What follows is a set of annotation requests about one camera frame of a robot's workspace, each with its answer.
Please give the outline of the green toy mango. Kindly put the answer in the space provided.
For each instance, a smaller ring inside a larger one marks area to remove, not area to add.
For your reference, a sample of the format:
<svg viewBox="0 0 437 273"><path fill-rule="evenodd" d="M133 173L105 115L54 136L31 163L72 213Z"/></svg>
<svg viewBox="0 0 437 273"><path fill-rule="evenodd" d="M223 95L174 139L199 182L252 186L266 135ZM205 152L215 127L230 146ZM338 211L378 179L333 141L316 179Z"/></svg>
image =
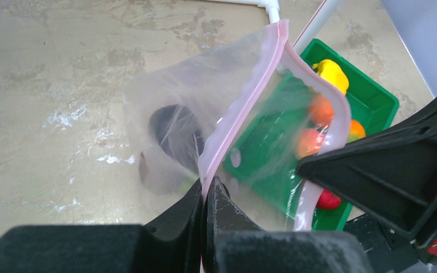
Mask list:
<svg viewBox="0 0 437 273"><path fill-rule="evenodd" d="M352 119L347 143L354 142L364 137L366 137L366 131L362 124L359 121Z"/></svg>

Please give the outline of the red toy tomato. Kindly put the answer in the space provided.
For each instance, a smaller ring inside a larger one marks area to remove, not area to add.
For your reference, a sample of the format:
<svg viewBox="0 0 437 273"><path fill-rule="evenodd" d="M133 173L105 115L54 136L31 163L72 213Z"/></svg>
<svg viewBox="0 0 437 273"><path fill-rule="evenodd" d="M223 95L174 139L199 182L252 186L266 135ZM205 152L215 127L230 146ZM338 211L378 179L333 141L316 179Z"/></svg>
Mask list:
<svg viewBox="0 0 437 273"><path fill-rule="evenodd" d="M324 189L318 199L316 207L323 210L333 210L341 205L341 197Z"/></svg>

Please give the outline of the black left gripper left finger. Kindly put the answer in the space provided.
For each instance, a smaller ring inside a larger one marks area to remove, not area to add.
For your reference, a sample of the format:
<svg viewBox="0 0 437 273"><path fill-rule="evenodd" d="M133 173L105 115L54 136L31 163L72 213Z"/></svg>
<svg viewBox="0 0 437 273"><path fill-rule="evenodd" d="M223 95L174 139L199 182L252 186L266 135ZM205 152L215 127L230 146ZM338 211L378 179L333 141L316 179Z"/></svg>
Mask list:
<svg viewBox="0 0 437 273"><path fill-rule="evenodd" d="M199 272L201 183L145 225L26 225L0 237L0 272Z"/></svg>

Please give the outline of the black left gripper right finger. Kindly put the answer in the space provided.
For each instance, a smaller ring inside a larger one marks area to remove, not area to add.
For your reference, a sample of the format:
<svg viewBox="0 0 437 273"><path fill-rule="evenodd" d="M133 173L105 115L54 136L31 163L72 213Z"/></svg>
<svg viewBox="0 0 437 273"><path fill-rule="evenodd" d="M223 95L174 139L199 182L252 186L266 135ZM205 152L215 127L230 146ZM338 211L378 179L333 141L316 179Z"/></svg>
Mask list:
<svg viewBox="0 0 437 273"><path fill-rule="evenodd" d="M265 231L215 177L204 200L206 272L372 272L353 235L342 231Z"/></svg>

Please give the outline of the purple toy eggplant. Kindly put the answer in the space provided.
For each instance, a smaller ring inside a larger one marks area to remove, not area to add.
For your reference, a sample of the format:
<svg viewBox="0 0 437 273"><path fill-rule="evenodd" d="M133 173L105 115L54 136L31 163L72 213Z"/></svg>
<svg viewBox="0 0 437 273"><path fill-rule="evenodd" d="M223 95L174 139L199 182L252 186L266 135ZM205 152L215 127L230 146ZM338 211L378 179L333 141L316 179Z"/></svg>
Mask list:
<svg viewBox="0 0 437 273"><path fill-rule="evenodd" d="M171 159L198 174L197 161L204 149L204 136L194 113L183 105L168 105L153 112L151 135Z"/></svg>

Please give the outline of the clear zip top bag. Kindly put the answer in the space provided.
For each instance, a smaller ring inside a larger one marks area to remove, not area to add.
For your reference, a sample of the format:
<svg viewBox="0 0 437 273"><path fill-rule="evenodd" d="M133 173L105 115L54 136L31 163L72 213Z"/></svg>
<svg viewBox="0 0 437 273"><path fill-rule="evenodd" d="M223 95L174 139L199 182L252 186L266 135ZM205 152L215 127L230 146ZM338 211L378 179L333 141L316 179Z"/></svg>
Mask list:
<svg viewBox="0 0 437 273"><path fill-rule="evenodd" d="M320 77L295 52L288 40L288 21L269 24L235 43L209 49L177 64L140 74L125 88L125 125L133 153L160 146L151 135L149 120L154 111L168 105L188 107L199 121L204 136L203 153L197 166L201 199L207 198L215 177L229 188L244 210L259 212L265 201L225 169L224 161L239 137L264 107L278 79L286 73L301 79L307 90L330 101L334 118L329 126L316 125L325 133L320 151L324 154L345 146L350 129L351 107L336 87ZM308 111L310 101L304 105ZM286 229L310 231L322 188L300 177L302 190L294 220ZM184 194L157 195L138 182L145 205L156 213L177 202Z"/></svg>

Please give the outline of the yellow toy bell pepper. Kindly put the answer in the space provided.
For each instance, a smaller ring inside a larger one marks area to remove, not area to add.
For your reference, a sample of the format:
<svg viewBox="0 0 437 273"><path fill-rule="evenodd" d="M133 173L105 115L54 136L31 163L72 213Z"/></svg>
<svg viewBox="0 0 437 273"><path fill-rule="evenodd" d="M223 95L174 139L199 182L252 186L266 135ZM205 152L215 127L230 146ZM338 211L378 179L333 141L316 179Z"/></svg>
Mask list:
<svg viewBox="0 0 437 273"><path fill-rule="evenodd" d="M349 79L336 62L330 59L324 59L312 64L312 69L315 70L320 77L341 91L343 95L346 95L349 88Z"/></svg>

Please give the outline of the toy peach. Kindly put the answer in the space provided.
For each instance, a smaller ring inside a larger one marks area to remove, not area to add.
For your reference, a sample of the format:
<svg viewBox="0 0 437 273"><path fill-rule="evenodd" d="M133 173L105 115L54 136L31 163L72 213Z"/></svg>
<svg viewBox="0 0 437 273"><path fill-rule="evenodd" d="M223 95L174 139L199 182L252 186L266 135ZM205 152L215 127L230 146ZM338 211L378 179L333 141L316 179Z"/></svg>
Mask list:
<svg viewBox="0 0 437 273"><path fill-rule="evenodd" d="M314 128L298 130L295 137L295 157L297 159L315 155L320 151L325 133Z"/></svg>

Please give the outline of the dark red toy apple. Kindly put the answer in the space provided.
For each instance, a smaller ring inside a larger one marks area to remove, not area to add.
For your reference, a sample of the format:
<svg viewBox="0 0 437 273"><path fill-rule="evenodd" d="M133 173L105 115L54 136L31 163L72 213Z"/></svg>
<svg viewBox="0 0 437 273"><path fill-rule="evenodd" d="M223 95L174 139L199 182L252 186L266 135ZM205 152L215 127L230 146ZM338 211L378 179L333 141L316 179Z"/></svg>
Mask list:
<svg viewBox="0 0 437 273"><path fill-rule="evenodd" d="M198 174L157 147L139 154L138 167L141 183L157 195L184 194L198 178Z"/></svg>

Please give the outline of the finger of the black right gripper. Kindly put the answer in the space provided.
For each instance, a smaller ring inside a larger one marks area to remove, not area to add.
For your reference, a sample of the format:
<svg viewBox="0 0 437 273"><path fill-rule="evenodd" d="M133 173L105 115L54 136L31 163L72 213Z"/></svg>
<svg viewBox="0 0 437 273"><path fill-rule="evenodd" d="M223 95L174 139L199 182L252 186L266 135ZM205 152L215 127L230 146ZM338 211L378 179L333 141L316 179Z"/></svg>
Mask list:
<svg viewBox="0 0 437 273"><path fill-rule="evenodd" d="M298 175L408 239L437 237L437 97L393 127L299 162Z"/></svg>

